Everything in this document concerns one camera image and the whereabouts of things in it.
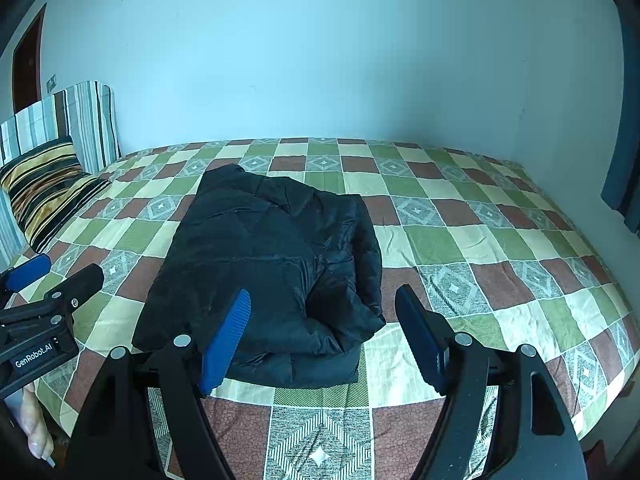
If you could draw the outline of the person's left hand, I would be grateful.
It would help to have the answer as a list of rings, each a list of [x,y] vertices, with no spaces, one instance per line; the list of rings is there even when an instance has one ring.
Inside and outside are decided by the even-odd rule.
[[[54,443],[35,395],[35,384],[30,382],[21,390],[15,391],[4,400],[4,404],[23,430],[32,456],[50,463]]]

